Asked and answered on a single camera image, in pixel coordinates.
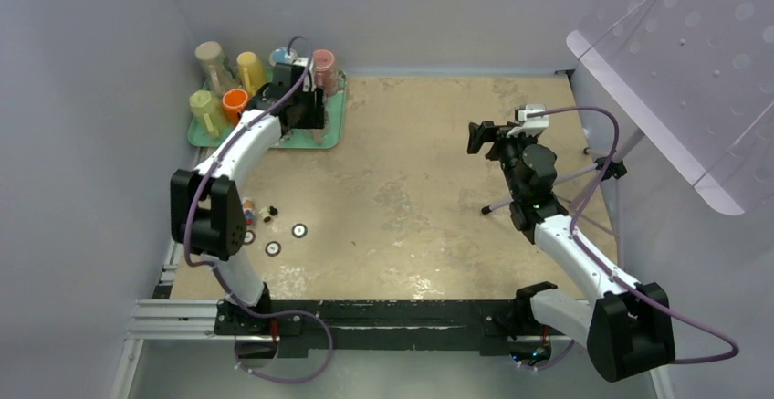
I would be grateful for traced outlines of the yellow mug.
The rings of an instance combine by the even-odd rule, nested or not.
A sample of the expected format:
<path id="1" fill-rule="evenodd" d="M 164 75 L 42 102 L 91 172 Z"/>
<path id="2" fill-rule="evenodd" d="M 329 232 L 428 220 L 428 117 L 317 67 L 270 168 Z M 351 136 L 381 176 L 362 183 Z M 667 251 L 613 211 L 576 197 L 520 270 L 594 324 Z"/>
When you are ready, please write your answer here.
<path id="1" fill-rule="evenodd" d="M 250 97 L 255 96 L 258 90 L 267 83 L 266 72 L 261 60 L 254 52 L 245 51 L 237 56 L 236 62 L 244 90 Z"/>

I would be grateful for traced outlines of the pink ghost mug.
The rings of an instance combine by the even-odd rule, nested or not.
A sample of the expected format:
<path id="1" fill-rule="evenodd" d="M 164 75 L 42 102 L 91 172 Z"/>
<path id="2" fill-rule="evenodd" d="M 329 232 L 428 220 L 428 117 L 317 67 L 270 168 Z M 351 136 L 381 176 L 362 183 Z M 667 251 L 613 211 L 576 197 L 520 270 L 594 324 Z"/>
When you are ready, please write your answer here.
<path id="1" fill-rule="evenodd" d="M 317 49 L 313 54 L 315 84 L 327 97 L 334 96 L 339 87 L 339 71 L 335 55 L 327 49 Z"/>

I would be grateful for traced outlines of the orange mug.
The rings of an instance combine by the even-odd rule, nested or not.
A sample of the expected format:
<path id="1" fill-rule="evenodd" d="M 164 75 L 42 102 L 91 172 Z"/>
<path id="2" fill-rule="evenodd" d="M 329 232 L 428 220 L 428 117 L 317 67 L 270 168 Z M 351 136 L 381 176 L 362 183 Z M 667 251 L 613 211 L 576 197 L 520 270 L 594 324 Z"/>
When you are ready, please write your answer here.
<path id="1" fill-rule="evenodd" d="M 231 89 L 221 98 L 221 106 L 225 116 L 232 125 L 236 126 L 240 121 L 241 115 L 246 109 L 246 104 L 250 101 L 249 94 L 244 89 Z"/>

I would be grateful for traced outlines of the light green mug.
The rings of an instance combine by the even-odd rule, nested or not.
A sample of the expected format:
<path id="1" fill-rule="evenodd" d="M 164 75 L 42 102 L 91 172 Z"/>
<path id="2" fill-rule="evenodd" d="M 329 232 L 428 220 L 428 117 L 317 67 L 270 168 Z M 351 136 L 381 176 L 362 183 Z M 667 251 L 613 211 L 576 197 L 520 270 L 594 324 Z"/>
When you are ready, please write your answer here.
<path id="1" fill-rule="evenodd" d="M 225 135 L 229 119 L 225 116 L 218 98 L 209 90 L 197 90 L 189 97 L 189 106 L 197 122 L 213 139 Z"/>

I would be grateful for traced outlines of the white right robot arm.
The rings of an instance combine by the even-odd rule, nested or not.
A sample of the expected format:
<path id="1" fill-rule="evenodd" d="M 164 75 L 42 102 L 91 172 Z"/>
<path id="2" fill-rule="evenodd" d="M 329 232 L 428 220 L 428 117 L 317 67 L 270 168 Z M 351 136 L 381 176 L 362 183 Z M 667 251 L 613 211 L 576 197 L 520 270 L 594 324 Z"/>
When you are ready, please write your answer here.
<path id="1" fill-rule="evenodd" d="M 634 295 L 640 291 L 667 306 L 665 290 L 623 272 L 572 227 L 553 192 L 556 154 L 539 144 L 536 133 L 513 122 L 471 122 L 468 132 L 468 153 L 491 146 L 486 158 L 504 174 L 514 227 L 548 254 L 586 298 L 572 299 L 550 282 L 519 289 L 511 311 L 498 318 L 500 327 L 510 335 L 540 326 L 560 331 L 586 349 L 597 373 L 611 383 L 675 362 L 671 318 Z"/>

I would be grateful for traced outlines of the blue handled mug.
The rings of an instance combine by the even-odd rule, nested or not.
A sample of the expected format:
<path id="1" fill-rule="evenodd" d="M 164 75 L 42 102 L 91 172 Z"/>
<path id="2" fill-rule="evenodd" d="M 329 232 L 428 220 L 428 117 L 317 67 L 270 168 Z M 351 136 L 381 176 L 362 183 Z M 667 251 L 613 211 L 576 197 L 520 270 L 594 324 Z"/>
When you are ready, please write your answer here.
<path id="1" fill-rule="evenodd" d="M 271 67 L 277 64 L 293 64 L 298 59 L 298 52 L 292 47 L 279 47 L 268 57 Z"/>

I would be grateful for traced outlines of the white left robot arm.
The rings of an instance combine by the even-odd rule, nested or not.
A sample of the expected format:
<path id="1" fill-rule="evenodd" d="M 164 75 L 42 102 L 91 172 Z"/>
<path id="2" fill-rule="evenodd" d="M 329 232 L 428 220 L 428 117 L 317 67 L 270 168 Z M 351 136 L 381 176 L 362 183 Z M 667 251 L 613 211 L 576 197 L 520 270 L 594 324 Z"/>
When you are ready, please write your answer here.
<path id="1" fill-rule="evenodd" d="M 244 250 L 248 224 L 241 185 L 267 150 L 288 131 L 325 124 L 324 91 L 317 87 L 312 58 L 275 65 L 271 82 L 259 89 L 233 131 L 192 170 L 177 170 L 170 180 L 171 235 L 183 246 L 192 268 L 210 268 L 236 305 L 237 323 L 259 334 L 274 312 L 267 284 Z"/>

